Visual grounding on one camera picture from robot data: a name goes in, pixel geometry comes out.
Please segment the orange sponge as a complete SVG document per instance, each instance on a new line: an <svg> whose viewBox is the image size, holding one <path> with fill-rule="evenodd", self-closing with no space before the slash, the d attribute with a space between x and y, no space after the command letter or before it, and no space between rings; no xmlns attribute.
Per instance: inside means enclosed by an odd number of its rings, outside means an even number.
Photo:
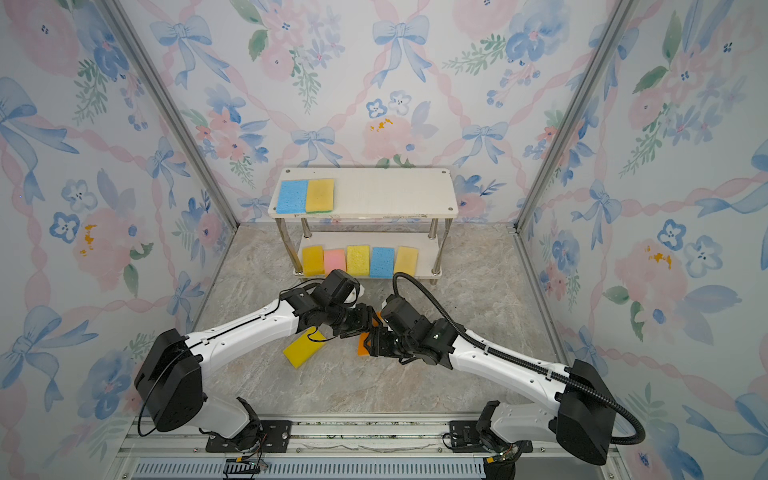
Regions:
<svg viewBox="0 0 768 480"><path fill-rule="evenodd" d="M367 332L363 332L359 336L357 355L361 357L369 356L367 345L369 344L369 337L372 333L375 333L378 327L381 325L379 313L376 312L371 320L371 327Z"/></svg>

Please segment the pink sponge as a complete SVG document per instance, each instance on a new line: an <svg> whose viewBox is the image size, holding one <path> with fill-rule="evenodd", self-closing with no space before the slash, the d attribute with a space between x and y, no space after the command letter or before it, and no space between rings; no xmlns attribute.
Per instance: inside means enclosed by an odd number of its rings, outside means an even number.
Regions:
<svg viewBox="0 0 768 480"><path fill-rule="evenodd" d="M345 249L325 250L323 254L325 276L329 276L334 270L347 270Z"/></svg>

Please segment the blue sponge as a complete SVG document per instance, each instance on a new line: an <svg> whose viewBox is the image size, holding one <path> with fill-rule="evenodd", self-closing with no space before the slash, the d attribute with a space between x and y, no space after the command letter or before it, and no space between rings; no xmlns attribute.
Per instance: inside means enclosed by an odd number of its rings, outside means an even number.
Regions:
<svg viewBox="0 0 768 480"><path fill-rule="evenodd" d="M276 213L280 215L304 214L308 194L308 180L286 180L280 184Z"/></svg>
<svg viewBox="0 0 768 480"><path fill-rule="evenodd" d="M371 253L369 275L375 279L391 279L394 273L395 249L374 247Z"/></svg>

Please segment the yellow porous sponge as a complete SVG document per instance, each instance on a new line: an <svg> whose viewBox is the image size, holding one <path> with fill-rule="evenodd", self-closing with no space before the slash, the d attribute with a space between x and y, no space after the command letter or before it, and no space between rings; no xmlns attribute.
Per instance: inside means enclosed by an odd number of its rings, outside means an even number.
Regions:
<svg viewBox="0 0 768 480"><path fill-rule="evenodd" d="M370 275L371 248L368 245L351 245L346 249L346 271L354 277Z"/></svg>

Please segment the small tan sponge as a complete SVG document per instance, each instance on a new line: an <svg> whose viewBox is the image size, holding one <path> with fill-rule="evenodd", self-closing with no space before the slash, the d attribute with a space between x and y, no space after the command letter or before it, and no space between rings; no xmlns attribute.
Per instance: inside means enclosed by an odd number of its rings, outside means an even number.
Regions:
<svg viewBox="0 0 768 480"><path fill-rule="evenodd" d="M416 276L419 260L419 249L414 247L400 246L397 248L394 263L394 273L405 273Z"/></svg>

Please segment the tan yellow sponge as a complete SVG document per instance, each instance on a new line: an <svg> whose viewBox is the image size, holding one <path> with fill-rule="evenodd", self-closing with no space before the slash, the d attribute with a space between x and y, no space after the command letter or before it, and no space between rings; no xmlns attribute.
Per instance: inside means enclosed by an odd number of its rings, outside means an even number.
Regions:
<svg viewBox="0 0 768 480"><path fill-rule="evenodd" d="M328 213L334 209L335 181L313 179L308 181L305 212L309 214Z"/></svg>

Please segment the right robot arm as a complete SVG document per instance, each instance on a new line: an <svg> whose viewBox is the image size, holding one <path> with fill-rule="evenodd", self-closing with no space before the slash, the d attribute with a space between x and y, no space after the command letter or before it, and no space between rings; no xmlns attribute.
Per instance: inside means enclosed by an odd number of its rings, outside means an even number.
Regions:
<svg viewBox="0 0 768 480"><path fill-rule="evenodd" d="M501 455L555 442L588 464L607 461L616 413L605 403L607 387L584 362L566 366L504 349L447 318L428 319L398 295L387 298L363 346L372 357L476 375L528 399L522 407L489 401L471 444Z"/></svg>

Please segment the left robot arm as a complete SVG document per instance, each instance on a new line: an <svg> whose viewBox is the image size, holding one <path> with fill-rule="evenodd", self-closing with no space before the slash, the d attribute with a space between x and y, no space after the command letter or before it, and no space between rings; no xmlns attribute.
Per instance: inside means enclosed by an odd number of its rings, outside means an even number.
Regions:
<svg viewBox="0 0 768 480"><path fill-rule="evenodd" d="M134 379L140 417L150 418L152 432L191 426L240 452L258 449L265 433L253 407L242 398L215 396L208 379L263 345L323 325L339 338L370 332L376 312L360 302L362 293L356 278L334 270L322 280L284 289L265 307L223 325L161 333Z"/></svg>

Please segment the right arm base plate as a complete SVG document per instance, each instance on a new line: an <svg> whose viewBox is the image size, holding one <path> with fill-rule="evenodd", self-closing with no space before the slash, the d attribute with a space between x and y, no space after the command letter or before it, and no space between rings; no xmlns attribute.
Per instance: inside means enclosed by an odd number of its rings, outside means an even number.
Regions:
<svg viewBox="0 0 768 480"><path fill-rule="evenodd" d="M448 431L443 434L443 442L455 453L493 453L501 454L513 447L513 453L531 453L531 441L510 443L493 433L489 427L481 428L477 420L452 420Z"/></svg>

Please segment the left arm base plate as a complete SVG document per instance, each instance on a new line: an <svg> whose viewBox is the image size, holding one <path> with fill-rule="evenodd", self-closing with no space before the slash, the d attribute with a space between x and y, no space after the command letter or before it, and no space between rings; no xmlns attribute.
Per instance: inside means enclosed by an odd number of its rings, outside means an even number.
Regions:
<svg viewBox="0 0 768 480"><path fill-rule="evenodd" d="M207 453L286 453L293 423L290 420L260 420L248 425L233 439L210 434L205 446Z"/></svg>

